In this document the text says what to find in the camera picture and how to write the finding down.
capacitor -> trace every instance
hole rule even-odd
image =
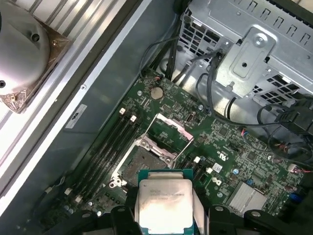
[[[287,192],[295,192],[298,190],[298,188],[293,185],[285,185],[284,190]]]
[[[234,175],[238,175],[239,174],[239,170],[238,169],[233,169],[233,174]]]

motherboard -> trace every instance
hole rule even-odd
[[[278,215],[301,173],[266,152],[266,144],[218,122],[209,108],[150,70],[138,79],[73,172],[62,208],[102,215],[123,204],[142,169],[193,169],[194,187],[238,215],[262,209]]]

green circuit board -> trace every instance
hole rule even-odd
[[[152,94],[155,87],[160,88],[162,92]],[[72,199],[68,199],[65,203],[71,204],[74,210],[83,208],[95,212],[103,212],[116,204],[123,204],[126,200],[126,192],[119,187],[109,187],[111,174],[134,140],[145,133],[155,115],[161,113],[165,117],[179,122],[194,137],[192,143],[177,159],[175,167],[194,170],[194,185],[205,189],[206,197],[211,204],[225,205],[236,186],[240,182],[245,182],[267,198],[262,209],[272,215],[277,215],[290,194],[290,191],[284,189],[284,186],[296,186],[303,175],[288,172],[290,164],[285,161],[274,164],[271,161],[270,153],[251,149],[242,139],[239,128],[216,121],[210,111],[201,108],[200,105],[201,102],[198,99],[171,81],[165,78],[160,79],[158,74],[153,71],[150,71],[145,79],[138,79],[80,162],[74,175],[83,175],[84,168],[90,163],[101,165],[100,162],[92,162],[92,156],[100,151],[104,144],[103,140],[107,139],[108,135],[112,134],[114,128],[121,122],[119,120],[121,109],[136,116],[138,125],[128,137],[120,137],[119,144],[115,145],[115,148],[122,145],[119,152],[110,157],[103,154],[99,158],[103,161],[107,157],[113,159],[113,162],[110,167],[106,165],[107,169],[103,171],[105,177],[99,178],[98,182],[101,181],[101,186],[98,187],[96,193],[90,194],[89,198],[86,197],[87,199],[83,198],[83,203],[79,205],[70,202],[73,201]],[[151,125],[147,135],[161,148],[167,149],[171,153],[179,153],[188,144],[188,140],[177,129],[160,120],[156,120]],[[248,136],[248,138],[256,148],[266,149],[263,142],[253,136]],[[128,161],[125,161],[120,168],[121,175],[135,151],[136,148],[131,152]],[[194,162],[195,157],[200,158],[198,163]],[[76,185],[76,177],[72,177],[72,180]],[[85,191],[80,190],[76,193],[88,195],[86,191],[88,192],[90,189],[88,187],[94,185],[94,182],[96,181],[86,181]]]

sticker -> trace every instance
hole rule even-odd
[[[212,169],[214,170],[214,171],[216,171],[217,173],[220,173],[220,171],[222,170],[222,166],[220,165],[220,164],[218,164],[218,163],[215,163],[214,164],[214,166],[212,167]]]
[[[79,120],[79,118],[82,116],[82,114],[84,113],[86,108],[87,108],[86,104],[81,104],[78,107],[78,109],[76,110],[76,112],[74,113],[74,115],[72,116],[72,118],[70,119],[70,121],[67,123],[65,128],[66,129],[72,129],[75,126],[75,124],[77,123],[77,121]]]

ventilation holes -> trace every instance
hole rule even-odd
[[[247,10],[250,11],[250,12],[253,12],[257,5],[258,5],[257,2],[251,1],[249,6],[248,6],[248,8],[247,8]]]
[[[185,23],[181,32],[180,42],[184,48],[195,55],[203,55],[213,50],[220,37],[204,26],[195,23]]]
[[[294,33],[297,31],[297,27],[296,26],[294,26],[293,24],[290,26],[290,28],[288,29],[288,31],[287,31],[287,35],[288,36],[290,36],[290,37],[292,37],[293,35],[294,35]]]
[[[268,19],[268,16],[270,15],[270,10],[266,9],[262,12],[260,18],[264,21]]]
[[[275,88],[271,91],[259,95],[259,97],[271,104],[282,104],[283,102],[286,102],[288,100],[299,100],[304,98],[304,96],[298,92],[298,86],[286,82],[280,75],[269,78],[267,79],[267,81],[271,83]],[[255,86],[252,91],[257,95],[263,90],[262,88]]]
[[[275,26],[276,28],[280,28],[280,26],[282,26],[282,23],[284,22],[284,19],[281,17],[277,17],[275,23],[273,24],[273,26]]]
[[[303,37],[301,38],[300,43],[302,43],[303,45],[306,45],[310,38],[311,38],[310,34],[305,33]]]

